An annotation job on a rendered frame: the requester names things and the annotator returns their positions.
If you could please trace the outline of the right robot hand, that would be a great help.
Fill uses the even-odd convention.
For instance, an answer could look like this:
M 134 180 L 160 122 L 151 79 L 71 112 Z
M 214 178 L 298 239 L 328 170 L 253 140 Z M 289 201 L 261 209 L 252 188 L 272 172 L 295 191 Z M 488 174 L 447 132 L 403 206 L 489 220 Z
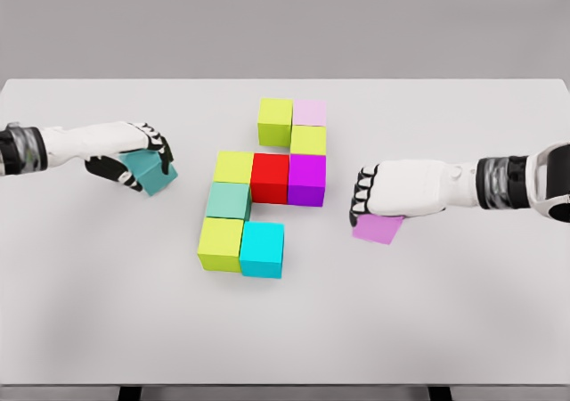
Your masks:
M 349 209 L 351 226 L 364 215 L 423 217 L 445 210 L 445 169 L 438 160 L 384 160 L 361 168 Z

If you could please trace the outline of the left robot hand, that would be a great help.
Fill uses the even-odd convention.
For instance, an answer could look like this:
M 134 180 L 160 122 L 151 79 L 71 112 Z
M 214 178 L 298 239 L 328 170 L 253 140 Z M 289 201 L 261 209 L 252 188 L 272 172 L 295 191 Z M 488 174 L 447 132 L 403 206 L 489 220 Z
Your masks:
M 114 181 L 137 192 L 143 186 L 127 166 L 114 155 L 148 150 L 159 155 L 161 171 L 167 176 L 174 161 L 165 136 L 148 123 L 124 121 L 93 125 L 80 135 L 79 157 L 93 175 Z

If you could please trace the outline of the teal cube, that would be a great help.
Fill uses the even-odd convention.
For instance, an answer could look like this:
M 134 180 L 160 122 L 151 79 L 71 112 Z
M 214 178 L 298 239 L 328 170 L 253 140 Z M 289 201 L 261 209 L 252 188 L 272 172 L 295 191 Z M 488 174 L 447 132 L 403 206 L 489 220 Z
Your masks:
M 131 151 L 119 154 L 118 158 L 149 196 L 160 192 L 178 177 L 172 164 L 168 166 L 168 174 L 163 173 L 162 160 L 157 151 Z

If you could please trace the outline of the orchid pink cube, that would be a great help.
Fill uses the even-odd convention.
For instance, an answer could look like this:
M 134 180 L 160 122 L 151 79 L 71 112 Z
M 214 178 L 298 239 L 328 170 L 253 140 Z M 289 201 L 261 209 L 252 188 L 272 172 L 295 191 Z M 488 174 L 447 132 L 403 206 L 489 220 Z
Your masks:
M 361 215 L 353 228 L 353 237 L 389 245 L 398 233 L 404 217 L 384 217 L 373 214 Z

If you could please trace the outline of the purple cube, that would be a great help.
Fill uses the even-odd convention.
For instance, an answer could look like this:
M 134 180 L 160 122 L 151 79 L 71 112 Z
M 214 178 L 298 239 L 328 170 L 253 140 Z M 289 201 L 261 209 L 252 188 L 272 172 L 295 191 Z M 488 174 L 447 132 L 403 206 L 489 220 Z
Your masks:
M 326 190 L 326 157 L 291 154 L 289 156 L 288 204 L 322 207 Z

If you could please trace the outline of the yellow-green cube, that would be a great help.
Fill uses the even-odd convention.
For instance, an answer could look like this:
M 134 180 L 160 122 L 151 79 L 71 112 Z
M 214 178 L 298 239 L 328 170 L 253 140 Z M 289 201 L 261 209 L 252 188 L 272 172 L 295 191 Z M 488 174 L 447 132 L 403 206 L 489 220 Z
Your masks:
M 327 128 L 294 125 L 291 130 L 290 153 L 322 155 L 327 150 Z
M 197 254 L 204 270 L 240 273 L 242 219 L 206 217 Z
M 293 101 L 262 98 L 257 117 L 258 141 L 262 146 L 290 147 Z
M 217 183 L 249 184 L 253 159 L 253 152 L 220 151 L 217 154 L 213 181 Z

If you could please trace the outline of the pale pink cube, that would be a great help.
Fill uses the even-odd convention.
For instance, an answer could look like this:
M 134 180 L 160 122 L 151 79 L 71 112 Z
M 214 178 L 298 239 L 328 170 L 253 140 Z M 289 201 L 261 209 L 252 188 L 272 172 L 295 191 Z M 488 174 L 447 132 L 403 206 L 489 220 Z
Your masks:
M 325 127 L 327 104 L 323 100 L 294 100 L 292 124 L 295 126 Z

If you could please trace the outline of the mint green cube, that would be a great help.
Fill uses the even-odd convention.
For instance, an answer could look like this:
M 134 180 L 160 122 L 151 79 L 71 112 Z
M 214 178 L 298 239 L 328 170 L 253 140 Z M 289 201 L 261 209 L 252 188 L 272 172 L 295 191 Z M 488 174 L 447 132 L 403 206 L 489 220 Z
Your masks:
M 248 184 L 212 183 L 206 217 L 249 220 L 251 195 Z

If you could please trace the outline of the red cube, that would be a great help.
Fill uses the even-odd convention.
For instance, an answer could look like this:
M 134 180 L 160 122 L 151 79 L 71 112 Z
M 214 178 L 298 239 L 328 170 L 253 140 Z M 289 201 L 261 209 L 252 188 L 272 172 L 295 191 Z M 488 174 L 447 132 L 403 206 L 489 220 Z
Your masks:
M 255 153 L 250 178 L 255 203 L 286 204 L 289 187 L 289 155 Z

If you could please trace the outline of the cyan cube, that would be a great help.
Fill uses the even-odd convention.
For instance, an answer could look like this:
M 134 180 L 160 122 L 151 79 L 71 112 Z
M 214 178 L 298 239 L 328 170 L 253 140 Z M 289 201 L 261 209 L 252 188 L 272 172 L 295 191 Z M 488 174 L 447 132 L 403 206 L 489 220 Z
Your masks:
M 245 222 L 240 246 L 244 276 L 281 279 L 283 251 L 284 224 Z

